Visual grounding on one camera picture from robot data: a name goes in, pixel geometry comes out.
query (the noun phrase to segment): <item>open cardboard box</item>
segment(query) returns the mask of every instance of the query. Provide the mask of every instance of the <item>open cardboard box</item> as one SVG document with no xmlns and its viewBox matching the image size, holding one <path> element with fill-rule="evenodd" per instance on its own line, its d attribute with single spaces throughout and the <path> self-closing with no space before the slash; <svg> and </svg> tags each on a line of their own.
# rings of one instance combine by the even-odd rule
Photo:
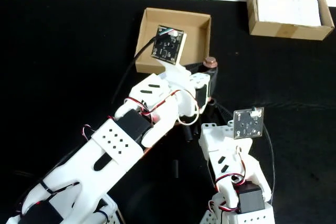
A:
<svg viewBox="0 0 336 224">
<path fill-rule="evenodd" d="M 158 25 L 176 28 L 187 34 L 181 65 L 202 62 L 209 56 L 211 16 L 208 14 L 181 12 L 146 8 L 140 26 L 136 52 L 138 52 L 153 36 Z M 135 62 L 137 72 L 161 73 L 164 67 L 151 57 L 153 46 L 148 47 Z"/>
<path fill-rule="evenodd" d="M 317 0 L 321 26 L 303 26 L 277 22 L 261 22 L 258 18 L 257 0 L 247 0 L 248 26 L 251 35 L 295 39 L 323 40 L 334 29 L 326 0 Z"/>
</svg>

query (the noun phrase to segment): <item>screw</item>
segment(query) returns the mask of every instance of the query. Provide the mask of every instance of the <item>screw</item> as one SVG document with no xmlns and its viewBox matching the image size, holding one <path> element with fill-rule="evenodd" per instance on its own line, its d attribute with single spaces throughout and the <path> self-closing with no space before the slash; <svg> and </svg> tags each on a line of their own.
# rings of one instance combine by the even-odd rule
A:
<svg viewBox="0 0 336 224">
<path fill-rule="evenodd" d="M 218 66 L 218 63 L 215 57 L 209 56 L 205 58 L 205 60 L 203 61 L 203 65 L 207 68 L 216 68 Z"/>
</svg>

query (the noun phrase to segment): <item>mounting holes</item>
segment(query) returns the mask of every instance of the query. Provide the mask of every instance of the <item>mounting holes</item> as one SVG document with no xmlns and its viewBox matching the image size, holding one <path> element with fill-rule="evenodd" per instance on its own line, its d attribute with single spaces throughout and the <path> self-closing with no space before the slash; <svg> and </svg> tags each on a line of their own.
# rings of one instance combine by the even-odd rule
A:
<svg viewBox="0 0 336 224">
<path fill-rule="evenodd" d="M 220 159 L 218 160 L 218 163 L 221 164 L 224 161 L 224 159 L 225 159 L 224 156 L 220 157 Z"/>
</svg>

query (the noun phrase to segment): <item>black fabric background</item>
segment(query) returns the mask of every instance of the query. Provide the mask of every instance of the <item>black fabric background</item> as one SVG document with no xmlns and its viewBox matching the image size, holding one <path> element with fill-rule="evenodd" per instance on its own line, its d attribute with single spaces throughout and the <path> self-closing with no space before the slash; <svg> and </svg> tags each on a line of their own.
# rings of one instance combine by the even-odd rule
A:
<svg viewBox="0 0 336 224">
<path fill-rule="evenodd" d="M 15 171 L 43 176 L 83 144 L 83 124 L 98 127 L 146 76 L 133 70 L 111 106 L 146 7 L 211 14 L 217 99 L 231 110 L 265 107 L 276 156 L 276 223 L 334 223 L 336 33 L 322 42 L 251 36 L 246 3 L 207 0 L 0 0 L 4 220 L 35 181 Z M 110 191 L 128 223 L 200 221 L 210 180 L 197 143 L 181 134 L 169 133 Z M 251 153 L 271 184 L 267 142 L 255 139 Z"/>
</svg>

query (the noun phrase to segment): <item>white plastic part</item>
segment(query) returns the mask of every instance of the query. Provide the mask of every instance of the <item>white plastic part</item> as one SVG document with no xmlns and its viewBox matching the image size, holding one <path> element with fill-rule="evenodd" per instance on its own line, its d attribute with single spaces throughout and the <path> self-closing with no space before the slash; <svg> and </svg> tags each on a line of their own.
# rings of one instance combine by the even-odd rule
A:
<svg viewBox="0 0 336 224">
<path fill-rule="evenodd" d="M 118 155 L 125 155 L 127 158 L 118 157 L 117 160 L 111 160 L 102 170 L 94 171 L 95 162 L 105 153 L 101 147 L 102 142 L 99 137 L 102 134 L 107 135 L 110 127 L 112 130 L 119 131 L 120 128 L 111 120 L 96 131 L 95 140 L 88 141 L 74 156 L 65 164 L 55 168 L 44 178 L 44 183 L 53 191 L 63 188 L 74 182 L 81 184 L 81 190 L 76 197 L 76 202 L 71 213 L 64 219 L 62 224 L 82 223 L 96 209 L 99 200 L 108 190 L 113 187 L 131 167 L 141 157 L 137 148 L 130 151 L 124 151 Z M 23 203 L 23 214 L 34 203 L 46 199 L 50 194 L 39 184 L 35 186 L 28 194 Z"/>
<path fill-rule="evenodd" d="M 142 156 L 142 148 L 112 119 L 91 136 L 127 172 Z"/>
<path fill-rule="evenodd" d="M 217 126 L 214 123 L 202 124 L 199 144 L 204 157 L 211 162 L 216 179 L 227 173 L 244 174 L 244 168 L 240 157 L 245 163 L 246 180 L 252 181 L 262 189 L 264 201 L 269 201 L 271 190 L 260 168 L 259 162 L 248 155 L 252 145 L 252 139 L 242 138 L 234 140 L 232 122 L 231 126 Z M 224 195 L 227 206 L 235 208 L 238 205 L 238 197 L 233 188 L 231 177 L 221 179 L 217 183 L 219 191 Z"/>
<path fill-rule="evenodd" d="M 217 217 L 213 212 L 207 210 L 199 224 L 217 224 Z"/>
<path fill-rule="evenodd" d="M 135 85 L 129 94 L 140 102 L 146 104 L 146 106 L 151 109 L 158 102 L 164 100 L 171 92 L 169 83 L 166 80 L 162 80 L 156 74 L 151 74 L 137 85 Z M 127 100 L 124 105 L 120 106 L 114 114 L 116 119 L 124 116 L 131 109 L 137 109 L 139 106 L 131 100 Z"/>
<path fill-rule="evenodd" d="M 210 83 L 210 75 L 205 73 L 195 73 L 190 76 L 190 82 L 193 84 L 194 88 L 201 89 L 204 85 L 206 85 L 206 100 L 205 104 L 200 108 L 200 113 L 202 114 L 207 105 L 207 101 L 209 99 L 209 83 Z"/>
<path fill-rule="evenodd" d="M 57 210 L 57 212 L 62 216 L 62 218 L 66 218 L 71 213 L 72 205 L 76 202 L 76 197 L 80 190 L 80 184 L 72 186 L 53 196 L 53 198 L 49 201 L 51 205 Z M 109 220 L 112 218 L 118 219 L 115 216 L 118 209 L 117 204 L 107 194 L 103 195 L 102 200 L 104 200 L 107 205 L 100 208 L 100 210 L 106 213 L 106 215 L 109 217 Z M 90 214 L 89 217 L 83 222 L 83 224 L 101 223 L 106 223 L 106 217 L 100 212 L 94 212 Z"/>
</svg>

